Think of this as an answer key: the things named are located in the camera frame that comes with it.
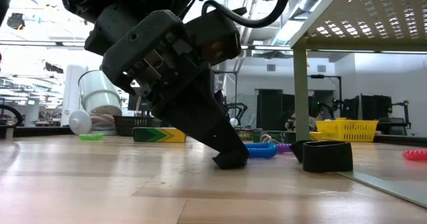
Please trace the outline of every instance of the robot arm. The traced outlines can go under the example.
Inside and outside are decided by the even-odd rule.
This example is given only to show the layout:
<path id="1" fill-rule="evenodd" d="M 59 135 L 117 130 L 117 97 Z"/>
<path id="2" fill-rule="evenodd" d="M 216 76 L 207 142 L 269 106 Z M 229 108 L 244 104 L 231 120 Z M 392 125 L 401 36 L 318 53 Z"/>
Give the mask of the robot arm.
<path id="1" fill-rule="evenodd" d="M 230 11 L 215 1 L 202 15 L 182 22 L 195 0 L 62 0 L 64 7 L 95 23 L 85 49 L 103 55 L 101 70 L 117 87 L 134 95 L 132 81 L 151 112 L 220 152 L 222 169 L 242 167 L 248 150 L 214 99 L 211 66 L 237 57 L 240 34 L 234 22 L 258 28 L 273 23 L 288 0 L 267 17 L 247 20 L 246 9 Z M 207 8 L 216 10 L 207 13 Z"/>
<path id="2" fill-rule="evenodd" d="M 248 106 L 243 103 L 229 103 L 227 107 L 227 111 L 230 109 L 237 109 L 237 115 L 236 119 L 238 120 L 239 125 L 242 125 L 242 117 L 245 114 L 245 112 L 248 110 Z"/>

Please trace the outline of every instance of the black rubber band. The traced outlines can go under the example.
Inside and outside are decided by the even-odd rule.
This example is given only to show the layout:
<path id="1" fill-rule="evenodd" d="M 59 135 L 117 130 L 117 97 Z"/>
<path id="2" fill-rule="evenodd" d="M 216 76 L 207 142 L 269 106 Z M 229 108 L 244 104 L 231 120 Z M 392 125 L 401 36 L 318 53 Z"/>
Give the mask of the black rubber band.
<path id="1" fill-rule="evenodd" d="M 304 171 L 353 171 L 352 146 L 343 141 L 297 141 L 291 150 Z"/>

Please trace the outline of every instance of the white ball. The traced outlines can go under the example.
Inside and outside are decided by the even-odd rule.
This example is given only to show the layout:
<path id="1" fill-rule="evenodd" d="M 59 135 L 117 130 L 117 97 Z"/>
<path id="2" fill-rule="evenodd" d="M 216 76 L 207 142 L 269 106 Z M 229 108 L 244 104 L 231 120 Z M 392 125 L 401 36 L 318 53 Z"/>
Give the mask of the white ball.
<path id="1" fill-rule="evenodd" d="M 77 135 L 89 133 L 92 128 L 89 113 L 83 110 L 74 111 L 69 116 L 69 128 Z"/>
<path id="2" fill-rule="evenodd" d="M 236 118 L 231 118 L 230 124 L 232 124 L 232 127 L 237 127 L 239 125 L 239 121 Z"/>

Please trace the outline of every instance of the metal shelf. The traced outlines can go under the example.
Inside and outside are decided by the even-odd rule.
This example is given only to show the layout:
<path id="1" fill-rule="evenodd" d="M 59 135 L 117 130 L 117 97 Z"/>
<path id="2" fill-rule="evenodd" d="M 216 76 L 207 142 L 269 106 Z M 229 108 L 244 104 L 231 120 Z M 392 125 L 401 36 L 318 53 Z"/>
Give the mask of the metal shelf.
<path id="1" fill-rule="evenodd" d="M 427 0 L 322 0 L 290 43 L 297 139 L 308 139 L 306 50 L 427 51 Z"/>

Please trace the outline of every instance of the red toy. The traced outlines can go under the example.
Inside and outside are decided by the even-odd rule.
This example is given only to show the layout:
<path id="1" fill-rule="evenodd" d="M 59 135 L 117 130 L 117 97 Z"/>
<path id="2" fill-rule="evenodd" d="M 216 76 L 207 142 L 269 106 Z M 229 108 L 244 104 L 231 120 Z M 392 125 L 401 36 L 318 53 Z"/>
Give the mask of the red toy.
<path id="1" fill-rule="evenodd" d="M 409 161 L 427 161 L 427 149 L 404 151 L 402 155 Z"/>

